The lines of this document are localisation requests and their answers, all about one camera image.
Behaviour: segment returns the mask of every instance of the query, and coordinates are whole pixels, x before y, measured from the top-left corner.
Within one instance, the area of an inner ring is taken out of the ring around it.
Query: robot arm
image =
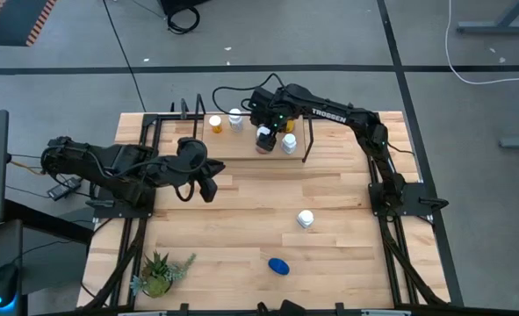
[[[285,129],[289,119],[300,115],[315,115],[349,126],[363,151],[376,162],[384,184],[382,200],[388,207],[402,205],[402,190],[406,182],[396,172],[388,152],[388,130],[380,122],[376,113],[352,104],[343,105],[328,99],[316,97],[298,84],[288,84],[278,88],[273,94],[263,88],[256,88],[249,101],[251,123],[266,126],[269,135],[261,134],[257,145],[271,151],[277,141],[276,134]]]
[[[205,144],[189,137],[179,140],[177,155],[166,156],[156,156],[151,147],[98,147],[59,137],[48,142],[40,163],[55,180],[59,174],[78,175],[107,189],[116,199],[138,207],[147,202],[153,188],[172,185],[177,189],[190,183],[192,191],[195,181],[202,198],[212,202],[217,190],[213,177],[225,166],[206,154]]]

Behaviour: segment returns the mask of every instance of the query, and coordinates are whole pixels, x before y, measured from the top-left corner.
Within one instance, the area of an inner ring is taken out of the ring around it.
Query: white cable
[[[446,26],[446,32],[444,33],[444,51],[446,52],[446,60],[449,62],[449,67],[452,70],[452,73],[458,77],[461,81],[464,83],[469,84],[491,84],[491,83],[504,83],[504,82],[512,82],[512,81],[519,81],[519,78],[507,78],[507,79],[499,79],[499,80],[493,80],[489,82],[472,82],[469,80],[464,79],[461,75],[454,70],[454,67],[452,67],[451,62],[451,56],[449,55],[449,30],[451,29],[451,22],[452,22],[452,0],[449,0],[449,24]]]

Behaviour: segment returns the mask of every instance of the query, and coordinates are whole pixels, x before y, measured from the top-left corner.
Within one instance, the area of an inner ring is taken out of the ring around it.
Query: floor
[[[137,1],[159,12],[155,0]],[[512,3],[452,1],[454,23],[493,19]],[[375,111],[409,106],[393,72],[382,0],[212,0],[198,7],[198,29],[183,36],[167,32],[161,18],[132,0],[107,2],[148,111],[167,111],[182,97],[192,108],[198,93],[212,110],[213,88],[255,85],[272,65],[291,65],[278,71],[283,80],[335,101]],[[497,145],[503,135],[519,135],[519,82],[474,86],[447,71],[446,0],[384,2],[436,190],[451,202],[443,217],[464,303],[519,309],[519,150]],[[190,23],[191,15],[177,19]],[[454,29],[449,35],[454,64],[501,66],[464,77],[519,76],[507,71],[519,66],[519,36]],[[37,155],[60,135],[111,144],[119,114],[141,111],[125,65],[101,0],[59,0],[33,47],[0,47],[0,109],[10,112],[10,152]],[[219,101],[229,108],[243,96],[226,93]],[[14,168],[7,183],[38,193],[53,186]],[[14,190],[7,196],[55,215],[84,206],[79,196],[57,203]],[[84,256],[84,248],[70,246],[58,247]],[[80,262],[61,268],[83,273]],[[78,292],[78,282],[38,291],[30,296],[31,314],[71,310]]]

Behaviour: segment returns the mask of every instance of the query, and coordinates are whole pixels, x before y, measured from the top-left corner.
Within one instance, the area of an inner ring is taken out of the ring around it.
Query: potted plant
[[[142,269],[140,277],[133,276],[133,281],[130,283],[134,295],[142,291],[151,298],[162,297],[169,291],[173,281],[180,280],[187,274],[187,270],[196,257],[195,254],[192,254],[183,264],[168,265],[168,256],[169,254],[166,254],[162,259],[162,255],[157,251],[154,251],[153,261],[146,256],[146,265]]]

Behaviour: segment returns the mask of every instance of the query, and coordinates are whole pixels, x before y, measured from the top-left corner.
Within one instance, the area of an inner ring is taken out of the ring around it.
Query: wooden tabletop
[[[410,150],[402,113],[381,112],[380,117],[390,143]],[[141,118],[139,113],[122,114],[116,142],[136,144]],[[192,122],[164,123],[160,154],[175,153],[177,139],[191,133]],[[187,277],[163,298],[139,295],[136,310],[178,310],[181,303],[192,310],[248,310],[260,301],[279,308],[283,299],[308,309],[333,309],[335,302],[345,308],[392,307],[378,221],[367,191],[366,156],[346,126],[315,120],[314,138],[306,163],[224,161],[227,167],[214,177],[219,189],[210,204],[198,194],[184,203],[173,189],[159,189],[144,253],[169,252],[172,262],[191,253],[197,258]],[[411,154],[392,150],[391,156],[407,181],[417,181]],[[304,209],[315,217],[308,229],[296,221]],[[449,300],[431,226],[411,217],[403,218],[403,224],[412,264],[440,298]],[[91,291],[97,292],[115,267],[122,226],[123,219],[114,219],[93,238],[83,277]],[[288,262],[288,276],[269,269],[272,257]],[[120,304],[126,302],[131,268],[126,271]],[[398,276],[407,301],[403,273]],[[90,299],[82,291],[78,305]]]

